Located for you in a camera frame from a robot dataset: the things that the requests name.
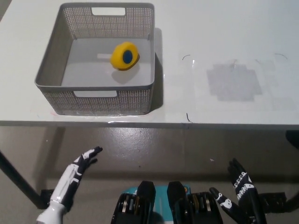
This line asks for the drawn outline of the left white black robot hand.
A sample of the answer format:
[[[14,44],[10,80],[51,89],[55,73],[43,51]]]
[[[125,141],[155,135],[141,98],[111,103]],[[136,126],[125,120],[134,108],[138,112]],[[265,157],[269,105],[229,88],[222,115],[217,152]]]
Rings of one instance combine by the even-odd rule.
[[[50,200],[63,205],[65,211],[69,212],[84,172],[98,161],[95,157],[102,150],[103,148],[99,146],[91,148],[68,165],[58,181]]]

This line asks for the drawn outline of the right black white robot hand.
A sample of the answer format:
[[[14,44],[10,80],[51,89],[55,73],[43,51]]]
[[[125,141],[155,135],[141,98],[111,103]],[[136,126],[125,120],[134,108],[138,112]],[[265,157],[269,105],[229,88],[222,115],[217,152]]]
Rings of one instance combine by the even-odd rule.
[[[237,159],[233,158],[229,162],[228,173],[238,203],[234,203],[215,187],[211,187],[209,191],[216,202],[238,224],[266,224],[266,215],[258,191],[248,172]]]

